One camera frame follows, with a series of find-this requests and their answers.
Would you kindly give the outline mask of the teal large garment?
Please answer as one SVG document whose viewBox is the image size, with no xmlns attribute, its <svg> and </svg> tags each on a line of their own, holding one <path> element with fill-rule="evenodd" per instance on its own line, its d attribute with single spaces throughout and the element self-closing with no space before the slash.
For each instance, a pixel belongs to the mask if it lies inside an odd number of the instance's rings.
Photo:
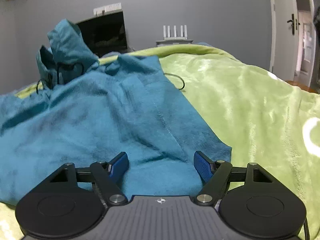
<svg viewBox="0 0 320 240">
<path fill-rule="evenodd" d="M 231 159 L 224 144 L 164 75 L 158 57 L 100 64 L 80 29 L 62 20 L 37 64 L 44 89 L 1 96 L 1 201 L 15 205 L 65 163 L 88 167 L 126 152 L 120 180 L 133 194 L 194 194 L 194 153 Z"/>
</svg>

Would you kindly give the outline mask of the black television screen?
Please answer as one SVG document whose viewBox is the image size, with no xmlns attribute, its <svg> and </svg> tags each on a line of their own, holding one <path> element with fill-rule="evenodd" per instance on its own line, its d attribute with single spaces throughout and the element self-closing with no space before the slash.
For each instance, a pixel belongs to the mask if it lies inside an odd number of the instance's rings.
<svg viewBox="0 0 320 240">
<path fill-rule="evenodd" d="M 90 18 L 76 24 L 88 48 L 98 57 L 127 53 L 128 44 L 122 11 Z"/>
</svg>

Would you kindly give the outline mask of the white wifi router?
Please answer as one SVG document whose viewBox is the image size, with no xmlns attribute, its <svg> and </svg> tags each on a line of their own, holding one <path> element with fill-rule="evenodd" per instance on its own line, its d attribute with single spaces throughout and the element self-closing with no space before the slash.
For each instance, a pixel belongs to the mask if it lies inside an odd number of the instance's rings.
<svg viewBox="0 0 320 240">
<path fill-rule="evenodd" d="M 170 46 L 177 44 L 192 44 L 193 40 L 188 38 L 187 25 L 180 25 L 180 30 L 177 26 L 173 27 L 169 25 L 163 26 L 163 39 L 156 41 L 156 46 Z"/>
</svg>

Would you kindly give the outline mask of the green fleece blanket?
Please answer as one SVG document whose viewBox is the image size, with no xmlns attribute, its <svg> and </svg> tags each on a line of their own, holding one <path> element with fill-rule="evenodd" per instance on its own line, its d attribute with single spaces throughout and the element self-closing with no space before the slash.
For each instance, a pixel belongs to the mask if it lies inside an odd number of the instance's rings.
<svg viewBox="0 0 320 240">
<path fill-rule="evenodd" d="M 231 163 L 258 163 L 305 204 L 311 239 L 319 239 L 319 95 L 208 46 L 173 45 L 135 51 L 159 59 L 214 134 L 231 148 Z M 43 90 L 12 92 L 24 99 Z M 1 201 L 1 239 L 20 239 L 15 205 Z"/>
</svg>

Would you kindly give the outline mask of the white door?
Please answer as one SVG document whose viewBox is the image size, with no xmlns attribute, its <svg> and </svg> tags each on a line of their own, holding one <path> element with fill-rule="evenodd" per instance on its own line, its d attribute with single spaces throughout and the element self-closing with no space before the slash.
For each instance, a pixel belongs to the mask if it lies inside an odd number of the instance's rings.
<svg viewBox="0 0 320 240">
<path fill-rule="evenodd" d="M 284 81 L 293 80 L 298 57 L 298 31 L 292 35 L 291 14 L 297 19 L 296 0 L 270 0 L 271 2 L 271 60 L 270 72 Z"/>
</svg>

